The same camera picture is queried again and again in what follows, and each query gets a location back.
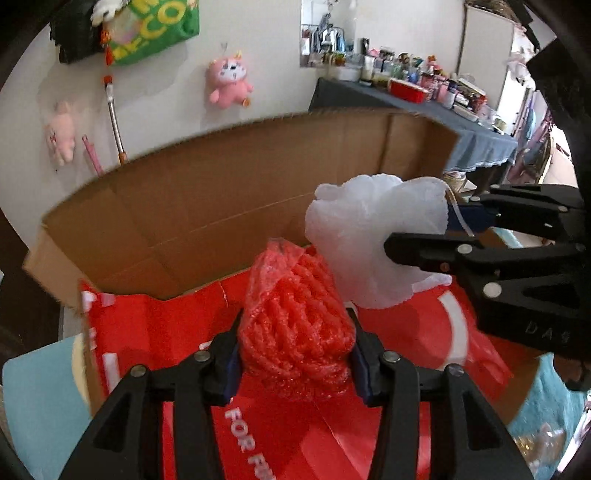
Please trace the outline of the white mesh bath pouf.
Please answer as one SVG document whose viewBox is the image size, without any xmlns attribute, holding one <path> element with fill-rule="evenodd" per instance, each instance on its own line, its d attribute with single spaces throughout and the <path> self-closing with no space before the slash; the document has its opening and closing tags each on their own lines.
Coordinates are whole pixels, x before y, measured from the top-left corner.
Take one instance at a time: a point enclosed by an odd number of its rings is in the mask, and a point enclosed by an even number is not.
<svg viewBox="0 0 591 480">
<path fill-rule="evenodd" d="M 386 309 L 452 284 L 450 275 L 394 263 L 384 249 L 393 233 L 444 234 L 447 191 L 434 177 L 404 181 L 389 174 L 318 185 L 305 213 L 304 235 L 328 263 L 342 299 Z"/>
</svg>

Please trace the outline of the red cardboard box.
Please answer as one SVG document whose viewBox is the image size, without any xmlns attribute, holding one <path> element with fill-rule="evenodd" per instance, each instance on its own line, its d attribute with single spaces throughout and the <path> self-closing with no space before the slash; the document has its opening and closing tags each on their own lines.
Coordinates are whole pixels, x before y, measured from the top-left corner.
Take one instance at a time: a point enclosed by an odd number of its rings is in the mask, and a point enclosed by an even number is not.
<svg viewBox="0 0 591 480">
<path fill-rule="evenodd" d="M 440 177 L 457 140 L 438 121 L 389 110 L 266 119 L 152 152 L 47 213 L 23 266 L 84 312 L 92 414 L 133 365 L 173 366 L 228 329 L 254 295 L 252 264 L 260 277 L 263 261 L 287 257 L 280 247 L 317 253 L 304 216 L 318 186 Z M 479 332 L 456 281 L 359 315 L 418 366 L 464 366 L 506 423 L 516 416 L 538 362 Z M 226 478 L 367 478 L 381 412 L 351 381 L 335 398 L 290 401 L 249 373 L 232 405 L 212 412 Z"/>
</svg>

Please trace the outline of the white puppy plush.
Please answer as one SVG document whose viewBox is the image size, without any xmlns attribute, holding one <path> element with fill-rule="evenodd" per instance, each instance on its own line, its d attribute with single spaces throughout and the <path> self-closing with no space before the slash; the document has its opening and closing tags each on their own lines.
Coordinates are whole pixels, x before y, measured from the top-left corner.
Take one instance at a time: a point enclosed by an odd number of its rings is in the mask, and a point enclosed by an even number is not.
<svg viewBox="0 0 591 480">
<path fill-rule="evenodd" d="M 93 27 L 111 21 L 115 15 L 129 4 L 129 0 L 98 0 L 93 6 L 91 24 Z"/>
</svg>

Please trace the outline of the red mesh bath pouf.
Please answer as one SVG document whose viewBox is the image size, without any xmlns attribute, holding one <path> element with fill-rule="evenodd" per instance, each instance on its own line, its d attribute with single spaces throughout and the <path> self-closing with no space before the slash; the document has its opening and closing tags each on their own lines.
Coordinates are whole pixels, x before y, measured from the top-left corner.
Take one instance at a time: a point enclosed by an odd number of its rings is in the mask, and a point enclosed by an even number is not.
<svg viewBox="0 0 591 480">
<path fill-rule="evenodd" d="M 267 242 L 249 270 L 238 344 L 245 371 L 276 396 L 311 401 L 349 390 L 356 327 L 321 255 Z"/>
</svg>

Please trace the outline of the white wardrobe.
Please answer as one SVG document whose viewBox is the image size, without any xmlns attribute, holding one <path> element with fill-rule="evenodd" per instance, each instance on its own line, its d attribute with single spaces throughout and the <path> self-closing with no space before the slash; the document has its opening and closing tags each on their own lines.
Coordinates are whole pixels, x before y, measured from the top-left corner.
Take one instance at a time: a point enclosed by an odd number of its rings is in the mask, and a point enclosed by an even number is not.
<svg viewBox="0 0 591 480">
<path fill-rule="evenodd" d="M 484 91 L 488 105 L 497 110 L 506 83 L 515 23 L 505 17 L 465 6 L 465 22 L 458 74 Z"/>
</svg>

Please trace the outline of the pale pink bunny plush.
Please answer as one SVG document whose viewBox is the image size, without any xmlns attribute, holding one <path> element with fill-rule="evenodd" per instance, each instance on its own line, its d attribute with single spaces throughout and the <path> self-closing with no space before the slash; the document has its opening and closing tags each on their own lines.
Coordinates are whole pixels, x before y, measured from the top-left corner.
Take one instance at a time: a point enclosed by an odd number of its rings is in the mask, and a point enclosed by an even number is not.
<svg viewBox="0 0 591 480">
<path fill-rule="evenodd" d="M 73 161 L 76 128 L 68 102 L 60 101 L 55 105 L 53 116 L 45 126 L 45 138 L 56 168 L 61 168 Z"/>
</svg>

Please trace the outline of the pink cat plush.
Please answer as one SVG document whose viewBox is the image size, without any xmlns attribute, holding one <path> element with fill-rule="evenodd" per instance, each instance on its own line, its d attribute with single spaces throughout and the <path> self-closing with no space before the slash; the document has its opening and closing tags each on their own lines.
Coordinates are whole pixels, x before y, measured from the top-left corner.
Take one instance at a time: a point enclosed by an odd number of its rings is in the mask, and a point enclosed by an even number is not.
<svg viewBox="0 0 591 480">
<path fill-rule="evenodd" d="M 207 83 L 211 88 L 209 102 L 221 109 L 235 104 L 249 107 L 253 87 L 247 80 L 248 73 L 240 52 L 212 60 L 206 72 Z"/>
</svg>

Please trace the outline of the green tote bag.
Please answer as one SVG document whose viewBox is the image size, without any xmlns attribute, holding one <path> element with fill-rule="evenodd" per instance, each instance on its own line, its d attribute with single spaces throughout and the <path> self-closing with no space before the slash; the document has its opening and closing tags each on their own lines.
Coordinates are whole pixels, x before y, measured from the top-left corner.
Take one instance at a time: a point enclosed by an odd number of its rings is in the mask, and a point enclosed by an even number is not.
<svg viewBox="0 0 591 480">
<path fill-rule="evenodd" d="M 199 34 L 198 1 L 129 1 L 101 25 L 108 66 L 137 63 Z"/>
</svg>

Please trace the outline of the wall mirror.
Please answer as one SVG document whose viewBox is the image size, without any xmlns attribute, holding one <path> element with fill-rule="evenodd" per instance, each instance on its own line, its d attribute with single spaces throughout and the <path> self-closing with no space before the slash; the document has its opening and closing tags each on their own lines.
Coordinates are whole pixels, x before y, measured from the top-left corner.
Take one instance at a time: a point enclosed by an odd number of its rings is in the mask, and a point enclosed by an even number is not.
<svg viewBox="0 0 591 480">
<path fill-rule="evenodd" d="M 353 50 L 356 7 L 356 0 L 301 0 L 301 67 L 315 68 L 329 54 Z"/>
</svg>

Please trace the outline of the black bag on wall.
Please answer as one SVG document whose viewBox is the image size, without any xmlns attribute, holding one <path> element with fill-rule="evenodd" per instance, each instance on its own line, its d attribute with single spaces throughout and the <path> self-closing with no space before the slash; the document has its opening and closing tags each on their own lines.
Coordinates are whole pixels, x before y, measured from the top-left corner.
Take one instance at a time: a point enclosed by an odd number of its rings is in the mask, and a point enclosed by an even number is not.
<svg viewBox="0 0 591 480">
<path fill-rule="evenodd" d="M 103 53 L 101 27 L 91 21 L 96 1 L 68 1 L 50 22 L 50 39 L 58 48 L 58 61 L 73 64 Z"/>
</svg>

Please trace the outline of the light blue table cloth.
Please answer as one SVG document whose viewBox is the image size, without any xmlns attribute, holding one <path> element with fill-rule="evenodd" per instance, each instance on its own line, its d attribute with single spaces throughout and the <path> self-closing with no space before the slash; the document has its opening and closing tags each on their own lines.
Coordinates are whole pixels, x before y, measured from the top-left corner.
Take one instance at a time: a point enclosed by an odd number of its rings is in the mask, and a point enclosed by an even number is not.
<svg viewBox="0 0 591 480">
<path fill-rule="evenodd" d="M 35 479 L 57 479 L 91 415 L 76 335 L 8 360 L 4 406 L 13 447 Z"/>
</svg>

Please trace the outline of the pink stick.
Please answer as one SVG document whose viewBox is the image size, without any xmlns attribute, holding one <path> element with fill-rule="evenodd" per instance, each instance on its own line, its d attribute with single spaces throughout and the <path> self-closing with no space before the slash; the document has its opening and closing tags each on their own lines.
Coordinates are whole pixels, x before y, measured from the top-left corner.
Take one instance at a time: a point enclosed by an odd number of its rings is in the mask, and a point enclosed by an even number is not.
<svg viewBox="0 0 591 480">
<path fill-rule="evenodd" d="M 92 168 L 97 176 L 101 176 L 104 174 L 102 165 L 100 160 L 97 156 L 94 144 L 89 140 L 87 135 L 82 136 L 82 143 L 84 145 L 86 156 L 92 165 Z"/>
</svg>

